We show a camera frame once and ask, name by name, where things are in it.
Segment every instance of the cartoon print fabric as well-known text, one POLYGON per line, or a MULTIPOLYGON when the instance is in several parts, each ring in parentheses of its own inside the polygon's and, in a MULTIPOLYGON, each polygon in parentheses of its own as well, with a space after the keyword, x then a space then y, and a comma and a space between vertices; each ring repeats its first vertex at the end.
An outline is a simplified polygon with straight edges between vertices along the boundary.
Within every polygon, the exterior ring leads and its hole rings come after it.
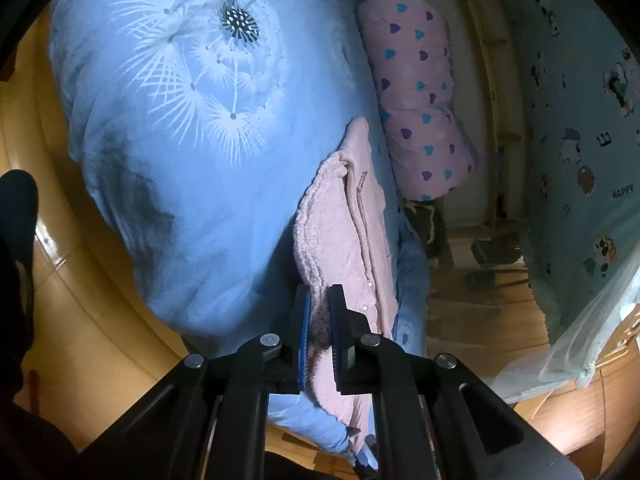
POLYGON ((421 201, 455 190, 478 155, 449 108, 447 23, 422 0, 367 0, 360 19, 400 192, 421 201))
POLYGON ((502 4, 532 129, 526 263, 553 341, 640 238, 640 67, 593 0, 502 4))

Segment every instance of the folded pink blanket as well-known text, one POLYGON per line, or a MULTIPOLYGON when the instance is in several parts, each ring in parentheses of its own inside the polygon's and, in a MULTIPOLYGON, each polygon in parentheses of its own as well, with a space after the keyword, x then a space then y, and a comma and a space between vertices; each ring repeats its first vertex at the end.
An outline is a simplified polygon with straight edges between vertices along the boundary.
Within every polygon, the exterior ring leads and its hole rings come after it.
POLYGON ((320 405, 349 427, 359 452, 368 432, 370 396, 336 392, 328 288, 341 284, 347 307, 367 316, 372 332, 391 338, 398 302, 383 211, 385 196, 371 162, 369 125, 351 121, 340 150, 318 170, 298 208, 294 254, 311 290, 309 378, 320 405))

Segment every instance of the black shoe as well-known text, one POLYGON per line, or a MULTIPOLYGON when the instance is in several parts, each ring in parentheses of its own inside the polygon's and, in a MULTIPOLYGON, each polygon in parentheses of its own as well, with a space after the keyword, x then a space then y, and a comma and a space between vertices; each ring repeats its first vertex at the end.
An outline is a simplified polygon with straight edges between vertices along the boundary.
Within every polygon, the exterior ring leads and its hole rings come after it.
POLYGON ((33 344, 33 240, 38 220, 38 187, 23 170, 0 176, 0 238, 14 262, 24 267, 27 295, 22 309, 26 318, 27 345, 33 344))

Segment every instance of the wooden floor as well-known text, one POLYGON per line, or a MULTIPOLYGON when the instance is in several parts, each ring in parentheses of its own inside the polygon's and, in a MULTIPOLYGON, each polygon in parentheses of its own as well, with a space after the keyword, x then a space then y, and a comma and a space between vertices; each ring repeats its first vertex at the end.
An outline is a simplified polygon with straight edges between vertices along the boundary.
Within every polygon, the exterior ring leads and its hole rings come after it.
MULTIPOLYGON (((524 274, 498 275, 496 284, 520 280, 524 274)), ((506 364, 549 345, 545 319, 530 288, 524 285, 471 292, 469 270, 446 269, 432 275, 427 323, 428 354, 452 352, 475 374, 492 377, 506 364)), ((640 422, 640 352, 596 371, 590 386, 574 384, 554 391, 531 424, 572 460, 605 470, 640 422)))
POLYGON ((345 480, 358 480, 353 468, 345 459, 318 451, 311 444, 273 424, 267 427, 265 449, 285 456, 307 469, 329 473, 345 480))

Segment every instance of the blue comforter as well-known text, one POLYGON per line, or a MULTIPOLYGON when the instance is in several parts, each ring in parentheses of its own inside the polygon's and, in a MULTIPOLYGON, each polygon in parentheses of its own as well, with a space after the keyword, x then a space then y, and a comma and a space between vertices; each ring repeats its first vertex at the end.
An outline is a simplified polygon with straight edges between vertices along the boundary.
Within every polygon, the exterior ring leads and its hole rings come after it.
MULTIPOLYGON (((208 356, 234 352, 290 308, 298 201, 354 117, 370 124, 394 272, 400 233, 418 243, 398 213, 357 3, 52 4, 69 152, 122 236, 142 298, 208 356)), ((401 312, 418 320, 420 348, 428 277, 422 252, 411 258, 423 270, 399 283, 415 307, 401 312)), ((270 415, 325 449, 346 448, 346 428, 307 396, 274 397, 270 415)))

